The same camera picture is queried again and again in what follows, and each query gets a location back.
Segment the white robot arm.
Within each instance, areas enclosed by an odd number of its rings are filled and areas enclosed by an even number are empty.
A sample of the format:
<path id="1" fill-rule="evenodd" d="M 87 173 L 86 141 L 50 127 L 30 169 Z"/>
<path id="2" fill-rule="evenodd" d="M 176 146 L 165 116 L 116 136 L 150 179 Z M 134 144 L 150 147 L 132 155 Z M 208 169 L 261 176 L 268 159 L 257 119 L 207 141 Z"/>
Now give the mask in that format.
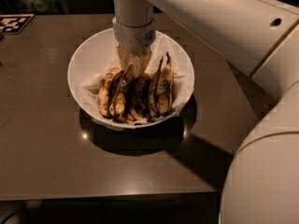
<path id="1" fill-rule="evenodd" d="M 159 8 L 278 99 L 242 142 L 219 224 L 299 224 L 299 11 L 277 0 L 114 0 L 116 37 L 144 48 L 145 6 Z"/>

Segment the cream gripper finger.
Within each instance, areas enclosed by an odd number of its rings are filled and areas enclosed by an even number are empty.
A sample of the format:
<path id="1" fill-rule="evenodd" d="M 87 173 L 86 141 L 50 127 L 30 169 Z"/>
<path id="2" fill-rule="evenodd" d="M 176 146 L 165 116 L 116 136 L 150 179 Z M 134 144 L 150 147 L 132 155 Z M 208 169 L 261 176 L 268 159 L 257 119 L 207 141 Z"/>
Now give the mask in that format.
<path id="1" fill-rule="evenodd" d="M 129 65 L 134 63 L 133 54 L 127 51 L 122 45 L 117 46 L 117 54 L 122 71 L 125 71 Z"/>
<path id="2" fill-rule="evenodd" d="M 144 49 L 141 53 L 137 53 L 133 56 L 133 68 L 134 78 L 140 77 L 150 62 L 152 51 L 150 49 Z"/>

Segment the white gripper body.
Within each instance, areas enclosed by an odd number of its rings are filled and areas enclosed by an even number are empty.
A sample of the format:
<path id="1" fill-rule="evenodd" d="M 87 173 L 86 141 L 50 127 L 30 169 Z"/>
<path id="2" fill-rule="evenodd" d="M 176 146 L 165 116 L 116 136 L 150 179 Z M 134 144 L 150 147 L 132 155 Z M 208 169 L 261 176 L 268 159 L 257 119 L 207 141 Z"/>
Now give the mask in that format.
<path id="1" fill-rule="evenodd" d="M 156 38 L 155 21 L 141 27 L 129 27 L 112 20 L 114 36 L 123 48 L 132 53 L 141 53 L 150 47 Z"/>

